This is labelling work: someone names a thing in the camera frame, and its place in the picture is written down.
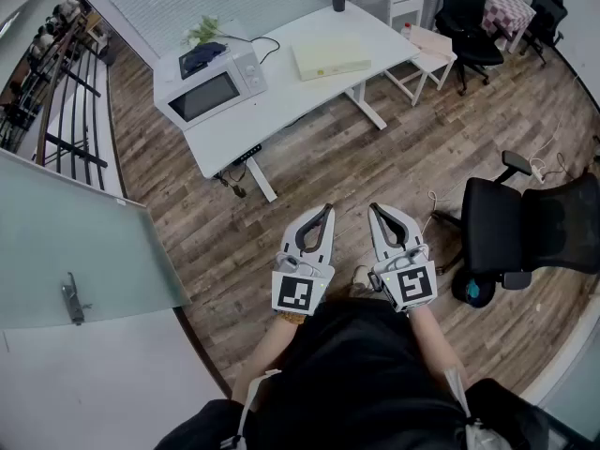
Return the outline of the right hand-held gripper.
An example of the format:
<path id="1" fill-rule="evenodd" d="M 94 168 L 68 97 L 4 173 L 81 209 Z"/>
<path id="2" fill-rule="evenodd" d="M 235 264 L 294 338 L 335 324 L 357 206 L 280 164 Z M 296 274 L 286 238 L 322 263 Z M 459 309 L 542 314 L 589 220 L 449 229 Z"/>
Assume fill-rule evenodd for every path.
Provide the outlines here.
<path id="1" fill-rule="evenodd" d="M 369 205 L 368 221 L 379 261 L 372 268 L 377 278 L 374 287 L 383 292 L 394 311 L 405 312 L 434 300 L 438 295 L 436 267 L 428 258 L 428 246 L 419 246 L 423 236 L 416 221 L 395 207 L 375 202 Z"/>

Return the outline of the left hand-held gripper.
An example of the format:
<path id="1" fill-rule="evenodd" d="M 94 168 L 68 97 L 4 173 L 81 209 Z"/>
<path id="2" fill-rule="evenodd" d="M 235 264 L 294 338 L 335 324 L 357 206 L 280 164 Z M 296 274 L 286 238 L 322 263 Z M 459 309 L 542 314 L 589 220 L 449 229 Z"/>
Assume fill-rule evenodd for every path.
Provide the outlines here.
<path id="1" fill-rule="evenodd" d="M 317 241 L 307 244 L 308 233 L 318 228 Z M 313 207 L 285 230 L 272 272 L 272 308 L 312 316 L 334 277 L 335 210 L 331 203 Z"/>

